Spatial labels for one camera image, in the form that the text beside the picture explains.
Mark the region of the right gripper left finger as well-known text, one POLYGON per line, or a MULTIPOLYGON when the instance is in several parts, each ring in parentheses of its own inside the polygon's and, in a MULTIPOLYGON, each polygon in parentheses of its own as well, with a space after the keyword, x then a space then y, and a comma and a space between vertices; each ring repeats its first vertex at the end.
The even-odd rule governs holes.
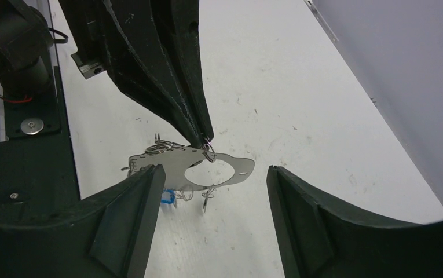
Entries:
POLYGON ((0 223, 0 277, 143 277, 165 181, 146 166, 53 214, 0 223))

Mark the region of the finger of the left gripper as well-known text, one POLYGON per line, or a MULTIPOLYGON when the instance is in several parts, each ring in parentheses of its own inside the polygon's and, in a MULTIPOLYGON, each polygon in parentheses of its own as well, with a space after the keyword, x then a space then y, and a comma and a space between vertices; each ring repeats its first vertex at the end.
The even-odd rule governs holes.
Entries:
POLYGON ((120 92, 175 128, 178 110, 170 94, 178 87, 150 1, 61 1, 60 6, 83 76, 95 76, 99 66, 120 92))
POLYGON ((213 126, 203 89, 199 43, 199 1, 150 1, 155 27, 173 68, 178 91, 175 128, 190 143, 209 143, 213 126))

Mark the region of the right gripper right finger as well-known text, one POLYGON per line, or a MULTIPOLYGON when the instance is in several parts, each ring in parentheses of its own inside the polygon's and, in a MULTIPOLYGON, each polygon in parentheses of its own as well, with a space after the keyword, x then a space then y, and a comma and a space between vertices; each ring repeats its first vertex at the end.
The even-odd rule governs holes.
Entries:
POLYGON ((286 277, 443 277, 443 220, 379 215, 279 166, 266 183, 286 277))

